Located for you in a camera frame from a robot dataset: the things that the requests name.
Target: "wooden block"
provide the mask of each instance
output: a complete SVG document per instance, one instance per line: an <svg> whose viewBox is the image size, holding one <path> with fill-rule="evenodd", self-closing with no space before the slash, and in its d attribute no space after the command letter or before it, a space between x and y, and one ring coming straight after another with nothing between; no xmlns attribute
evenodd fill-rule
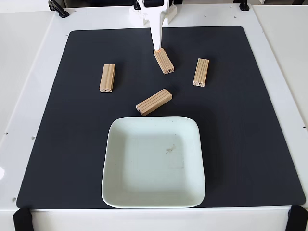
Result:
<svg viewBox="0 0 308 231"><path fill-rule="evenodd" d="M193 85L199 87L205 86L208 62L208 59L198 59L196 72L194 73Z"/></svg>
<svg viewBox="0 0 308 231"><path fill-rule="evenodd" d="M146 99L136 106L136 109L142 116L146 116L150 112L154 111L158 107L164 105L172 99L172 95L166 89L162 89L160 92Z"/></svg>
<svg viewBox="0 0 308 231"><path fill-rule="evenodd" d="M100 84L101 92L112 92L112 86L114 85L116 67L114 64L105 64L102 73L102 79Z"/></svg>
<svg viewBox="0 0 308 231"><path fill-rule="evenodd" d="M174 72L174 66L168 58L164 48L161 48L159 51L154 50L154 56L164 74Z"/></svg>

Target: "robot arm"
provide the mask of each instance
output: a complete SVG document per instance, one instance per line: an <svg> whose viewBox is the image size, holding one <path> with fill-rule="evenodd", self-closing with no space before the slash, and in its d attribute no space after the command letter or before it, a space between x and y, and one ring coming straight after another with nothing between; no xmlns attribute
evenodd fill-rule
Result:
<svg viewBox="0 0 308 231"><path fill-rule="evenodd" d="M144 4L144 1L146 0L137 0L137 1L140 5L141 11L145 15L147 15L147 18L150 22L154 49L158 51L161 47L163 21L165 19L165 15L169 7L169 1L161 0L164 2L164 5L153 6L153 7L146 7Z"/></svg>

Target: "groove in wooden block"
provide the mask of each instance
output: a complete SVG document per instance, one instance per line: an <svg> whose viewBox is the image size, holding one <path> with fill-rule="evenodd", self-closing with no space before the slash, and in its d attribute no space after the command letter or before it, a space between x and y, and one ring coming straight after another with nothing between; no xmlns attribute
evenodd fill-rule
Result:
<svg viewBox="0 0 308 231"><path fill-rule="evenodd" d="M170 94L170 92L166 89L162 89L155 95L138 104L136 106L136 109L140 112L142 116L146 116L150 112L170 101L171 99L172 95Z"/></svg>
<svg viewBox="0 0 308 231"><path fill-rule="evenodd" d="M168 58L164 48L161 48L159 51L154 50L154 56L160 66L160 69L162 69L164 75L174 72L174 66L172 65L170 59Z"/></svg>
<svg viewBox="0 0 308 231"><path fill-rule="evenodd" d="M116 67L114 64L105 64L102 73L102 79L100 84L101 92L112 92L112 86L114 85Z"/></svg>
<svg viewBox="0 0 308 231"><path fill-rule="evenodd" d="M205 86L208 63L208 59L198 59L196 72L194 73L193 85L199 87Z"/></svg>

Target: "white table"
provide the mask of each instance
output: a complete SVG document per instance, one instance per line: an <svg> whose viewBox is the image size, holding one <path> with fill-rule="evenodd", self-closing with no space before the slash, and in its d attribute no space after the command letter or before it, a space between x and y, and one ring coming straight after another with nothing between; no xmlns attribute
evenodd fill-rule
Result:
<svg viewBox="0 0 308 231"><path fill-rule="evenodd" d="M4 102L10 107L4 113L5 116L0 115L2 122L0 128L3 130L1 134L8 133L2 136L0 144L0 167L5 170L5 175L0 180L0 224L3 230L14 230L12 214L16 206L12 198L18 195L34 143L31 138L38 131L65 47L66 35L72 30L132 27L127 20L128 7L79 8L69 11L71 15L66 19L58 17L53 12L0 14L0 29L6 31L0 43L0 48L6 52L4 55L0 54L0 60L11 57L15 61L8 60L0 68L2 94L0 108ZM186 5L178 7L178 15L169 25L242 26L245 29L306 195L308 172L305 163L308 161L308 133L303 128L304 122L284 77L302 116L308 121L308 106L305 105L308 94L303 86L308 82L307 72L304 69L305 64L308 64L308 57L305 56L307 54L305 43L308 37L307 13L308 7L305 6L255 6L248 12L241 12L238 6L233 4ZM32 33L27 33L24 29L26 25L30 27L27 29ZM290 44L289 39L297 36L301 39ZM16 59L19 68L13 65ZM288 209L288 206L284 206L172 211L54 210L35 211L32 214L35 229L42 231L85 229L283 231L287 222Z"/></svg>

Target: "white plate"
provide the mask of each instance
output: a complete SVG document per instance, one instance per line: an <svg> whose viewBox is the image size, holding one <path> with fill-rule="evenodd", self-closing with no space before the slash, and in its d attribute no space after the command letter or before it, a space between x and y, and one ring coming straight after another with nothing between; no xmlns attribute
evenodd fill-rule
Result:
<svg viewBox="0 0 308 231"><path fill-rule="evenodd" d="M205 178L197 124L184 117L117 119L110 127L102 198L116 208L199 205Z"/></svg>

